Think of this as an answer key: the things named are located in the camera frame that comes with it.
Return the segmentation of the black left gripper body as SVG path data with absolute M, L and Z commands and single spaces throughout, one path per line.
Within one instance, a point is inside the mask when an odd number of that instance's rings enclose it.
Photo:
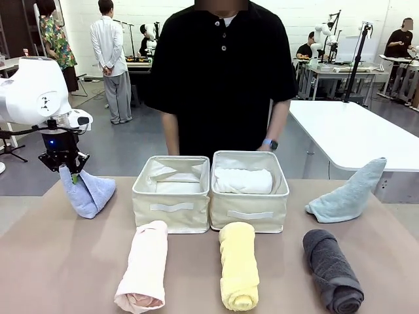
M 73 166 L 79 151 L 77 143 L 79 136 L 69 131 L 61 133 L 42 133 L 41 134 L 46 151 L 67 152 L 67 166 Z

